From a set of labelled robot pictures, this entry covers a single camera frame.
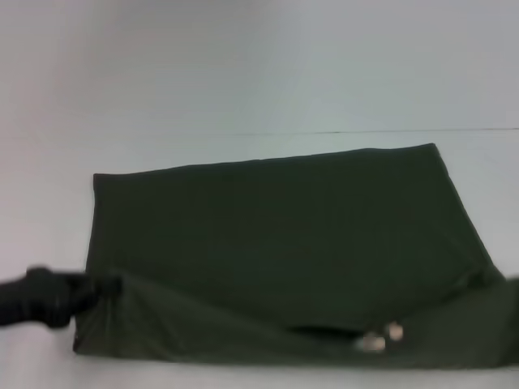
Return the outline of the dark green shirt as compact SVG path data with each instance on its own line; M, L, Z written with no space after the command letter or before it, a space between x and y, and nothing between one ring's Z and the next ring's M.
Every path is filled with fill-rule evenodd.
M81 355L225 365L519 366L519 278L436 145L97 174L86 264L122 292Z

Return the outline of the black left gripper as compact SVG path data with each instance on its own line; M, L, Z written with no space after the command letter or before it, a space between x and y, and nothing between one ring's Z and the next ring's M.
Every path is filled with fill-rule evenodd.
M88 287L104 290L88 295ZM22 323L68 327L81 311L119 297L121 287L120 276L29 268L17 279L0 282L0 328Z

